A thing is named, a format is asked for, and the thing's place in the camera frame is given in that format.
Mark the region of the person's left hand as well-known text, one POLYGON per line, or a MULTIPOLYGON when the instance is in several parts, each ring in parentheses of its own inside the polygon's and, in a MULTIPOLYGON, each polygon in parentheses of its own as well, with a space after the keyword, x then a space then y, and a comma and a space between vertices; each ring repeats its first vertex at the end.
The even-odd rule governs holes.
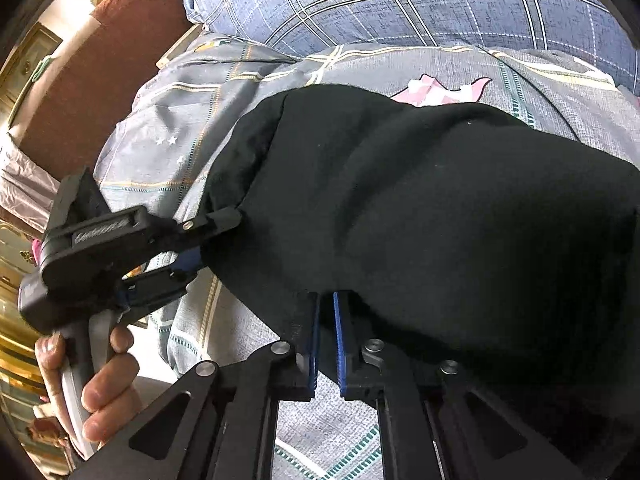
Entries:
POLYGON ((117 325, 110 341, 115 355, 99 370, 81 393, 81 405, 90 414, 81 432, 73 430, 63 396, 61 367, 65 361, 65 340, 55 333, 40 337, 35 344, 35 356, 47 396, 55 416, 75 444, 78 436, 104 445, 142 411, 143 403, 134 388, 139 363, 129 353, 134 335, 129 328, 117 325))

